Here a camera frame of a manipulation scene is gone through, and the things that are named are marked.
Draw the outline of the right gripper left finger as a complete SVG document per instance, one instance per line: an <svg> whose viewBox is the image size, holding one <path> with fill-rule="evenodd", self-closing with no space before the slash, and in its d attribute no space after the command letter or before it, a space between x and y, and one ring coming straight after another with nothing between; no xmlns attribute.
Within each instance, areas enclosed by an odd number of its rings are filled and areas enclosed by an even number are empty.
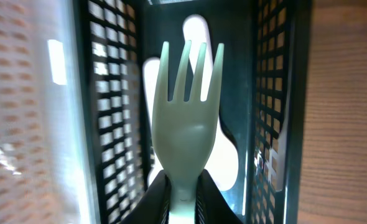
<svg viewBox="0 0 367 224"><path fill-rule="evenodd" d="M170 180L161 170L143 198L121 224L168 224L170 196Z"/></svg>

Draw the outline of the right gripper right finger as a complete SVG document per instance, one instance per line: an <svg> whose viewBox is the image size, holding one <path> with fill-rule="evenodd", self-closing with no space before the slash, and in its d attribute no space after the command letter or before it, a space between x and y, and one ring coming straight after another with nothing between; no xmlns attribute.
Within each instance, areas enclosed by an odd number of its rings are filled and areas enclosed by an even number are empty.
<svg viewBox="0 0 367 224"><path fill-rule="evenodd" d="M230 209L209 172L204 169L197 180L195 224L242 224Z"/></svg>

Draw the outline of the cream plastic spoon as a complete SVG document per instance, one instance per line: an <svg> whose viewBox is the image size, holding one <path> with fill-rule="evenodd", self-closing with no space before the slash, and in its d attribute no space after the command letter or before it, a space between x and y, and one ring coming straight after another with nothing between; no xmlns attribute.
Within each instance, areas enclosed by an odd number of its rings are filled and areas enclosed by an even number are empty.
<svg viewBox="0 0 367 224"><path fill-rule="evenodd" d="M207 98L213 68L210 31L204 17L198 14L188 16L183 22L183 36L185 40L192 42L189 56L192 69L197 65L201 44L207 45L201 90L201 100L204 101ZM234 186L238 175L238 153L235 145L223 133L220 123L216 127L214 147L205 169L220 191L227 191Z"/></svg>

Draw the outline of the pale green plastic fork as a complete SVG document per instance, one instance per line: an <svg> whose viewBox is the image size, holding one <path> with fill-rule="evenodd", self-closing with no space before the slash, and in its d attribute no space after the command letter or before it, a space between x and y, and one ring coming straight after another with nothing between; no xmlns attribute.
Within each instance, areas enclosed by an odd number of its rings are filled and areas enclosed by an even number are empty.
<svg viewBox="0 0 367 224"><path fill-rule="evenodd" d="M162 46L152 114L152 143L171 183L169 223L194 223L197 180L213 149L218 124L224 44L219 44L208 94L201 100L206 44L200 47L188 101L184 100L191 41L180 59L168 99L169 43Z"/></svg>

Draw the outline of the white plastic fork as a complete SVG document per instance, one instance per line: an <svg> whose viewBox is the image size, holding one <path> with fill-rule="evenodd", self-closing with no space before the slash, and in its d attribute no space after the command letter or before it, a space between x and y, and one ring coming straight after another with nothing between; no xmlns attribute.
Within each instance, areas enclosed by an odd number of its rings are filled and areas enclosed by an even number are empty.
<svg viewBox="0 0 367 224"><path fill-rule="evenodd" d="M156 90L157 76L159 72L160 59L152 57L144 62L143 71L143 82L144 82L144 93L146 97L147 113L149 116L149 126L152 129L152 114L154 106L154 95ZM151 169L147 178L148 186L150 186L157 174L162 170L162 166L154 152L154 148L151 142L150 146L150 159Z"/></svg>

